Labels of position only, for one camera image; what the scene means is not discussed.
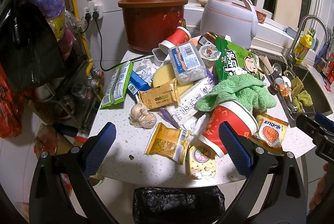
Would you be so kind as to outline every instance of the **power outlet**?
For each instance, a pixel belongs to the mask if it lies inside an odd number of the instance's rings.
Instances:
[[[88,6],[83,9],[83,15],[85,16],[86,13],[89,13],[91,15],[91,20],[93,20],[94,11],[98,12],[99,14],[98,18],[103,17],[102,5],[98,4],[96,1],[89,1]]]

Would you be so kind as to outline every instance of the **blue box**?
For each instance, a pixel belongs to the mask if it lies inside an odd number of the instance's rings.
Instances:
[[[148,85],[148,83],[140,78],[137,73],[132,71],[127,88],[127,93],[131,96],[131,98],[136,99],[135,96],[138,95],[138,91],[146,91],[149,89],[151,89],[151,87]]]

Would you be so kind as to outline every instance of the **hanging plastic bag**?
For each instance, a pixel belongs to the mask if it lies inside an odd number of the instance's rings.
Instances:
[[[65,10],[65,27],[75,34],[84,31],[86,23],[84,19],[78,19],[72,12]]]
[[[225,212],[218,186],[199,188],[141,187],[133,194],[136,224],[208,224]]]
[[[23,93],[13,93],[0,65],[0,137],[16,137],[22,132]]]
[[[0,63],[15,92],[65,75],[57,40],[37,6],[13,0],[0,31]]]
[[[75,37],[73,36],[71,31],[65,28],[63,37],[61,38],[61,40],[58,41],[58,46],[61,50],[61,56],[63,57],[65,61],[71,54],[74,40],[75,40]]]
[[[65,1],[64,0],[31,0],[41,10],[48,21],[57,40],[64,35]]]

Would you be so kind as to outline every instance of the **yellow snack package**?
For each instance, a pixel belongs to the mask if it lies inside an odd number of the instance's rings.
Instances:
[[[188,148],[190,131],[167,128],[161,122],[156,126],[145,154],[159,154],[182,165]]]
[[[176,87],[176,78],[155,88],[146,91],[139,91],[140,101],[149,109],[166,106],[177,102],[180,104],[180,96]]]
[[[289,124],[261,112],[257,112],[256,121],[259,130],[249,139],[270,153],[283,156],[282,142]]]

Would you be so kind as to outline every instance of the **faucet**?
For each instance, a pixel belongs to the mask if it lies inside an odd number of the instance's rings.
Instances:
[[[297,42],[298,42],[298,39],[299,39],[299,36],[300,36],[300,33],[302,31],[302,28],[304,26],[304,24],[306,23],[306,21],[308,21],[309,19],[314,19],[316,21],[318,21],[322,28],[324,29],[325,31],[325,43],[328,44],[329,43],[329,36],[328,36],[328,32],[327,32],[327,28],[325,26],[325,24],[323,23],[323,21],[321,19],[319,19],[317,16],[314,16],[314,15],[307,15],[305,16],[302,21],[300,22],[300,25],[299,25],[299,28],[298,28],[298,31],[297,31],[297,34],[295,36],[295,39],[293,40],[290,48],[288,48],[288,50],[286,51],[284,57],[285,59],[290,62],[292,65],[295,65],[296,64],[296,58],[295,58],[295,53],[294,53],[294,50],[295,50],[295,47],[297,45]]]

